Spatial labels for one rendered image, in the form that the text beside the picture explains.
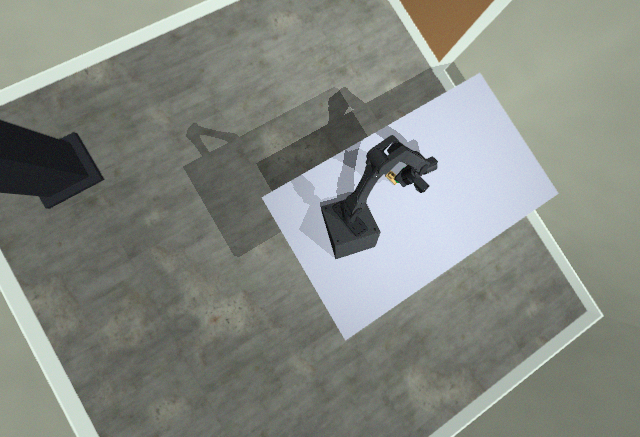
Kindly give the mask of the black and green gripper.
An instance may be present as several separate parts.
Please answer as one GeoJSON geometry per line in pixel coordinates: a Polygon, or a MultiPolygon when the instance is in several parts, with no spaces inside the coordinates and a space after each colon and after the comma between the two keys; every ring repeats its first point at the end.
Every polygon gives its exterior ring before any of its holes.
{"type": "Polygon", "coordinates": [[[405,182],[403,182],[403,180],[408,178],[407,174],[406,174],[406,171],[409,168],[411,168],[411,166],[407,165],[406,167],[402,168],[402,170],[394,177],[395,181],[397,183],[400,183],[402,187],[406,187],[407,186],[407,184],[405,182]]]}

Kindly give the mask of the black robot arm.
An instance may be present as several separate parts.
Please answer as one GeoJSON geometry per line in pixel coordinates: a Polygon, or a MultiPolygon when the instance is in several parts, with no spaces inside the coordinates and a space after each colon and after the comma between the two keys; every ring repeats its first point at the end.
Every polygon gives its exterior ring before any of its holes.
{"type": "Polygon", "coordinates": [[[438,168],[438,161],[433,156],[426,159],[418,151],[413,151],[403,145],[394,135],[387,137],[371,148],[366,157],[365,163],[367,165],[356,189],[351,195],[348,195],[345,202],[342,201],[333,207],[336,214],[356,237],[368,230],[367,226],[357,216],[365,208],[367,198],[381,176],[390,172],[401,161],[411,166],[406,171],[409,179],[404,179],[403,182],[407,185],[414,183],[416,191],[423,193],[430,185],[421,176],[438,168]],[[387,149],[391,143],[393,144],[387,149]],[[384,152],[386,149],[389,155],[384,152]]]}

